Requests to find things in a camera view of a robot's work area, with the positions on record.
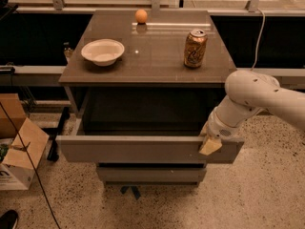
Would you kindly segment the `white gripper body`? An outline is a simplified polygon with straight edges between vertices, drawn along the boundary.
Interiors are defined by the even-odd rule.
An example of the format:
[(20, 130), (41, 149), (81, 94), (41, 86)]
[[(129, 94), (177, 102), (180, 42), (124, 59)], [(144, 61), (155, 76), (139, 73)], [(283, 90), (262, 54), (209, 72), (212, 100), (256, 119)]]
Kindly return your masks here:
[(207, 120), (207, 133), (213, 138), (230, 140), (236, 134), (241, 121), (226, 108), (215, 107)]

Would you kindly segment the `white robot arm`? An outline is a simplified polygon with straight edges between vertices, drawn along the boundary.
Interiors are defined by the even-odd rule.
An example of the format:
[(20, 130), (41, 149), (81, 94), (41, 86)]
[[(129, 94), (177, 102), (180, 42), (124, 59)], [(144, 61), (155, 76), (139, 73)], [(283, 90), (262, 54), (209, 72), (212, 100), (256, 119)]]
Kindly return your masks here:
[(272, 76), (239, 70), (225, 81), (226, 96), (212, 110), (200, 135), (199, 152), (209, 156), (231, 140), (240, 125), (267, 111), (297, 129), (305, 130), (305, 93), (284, 89)]

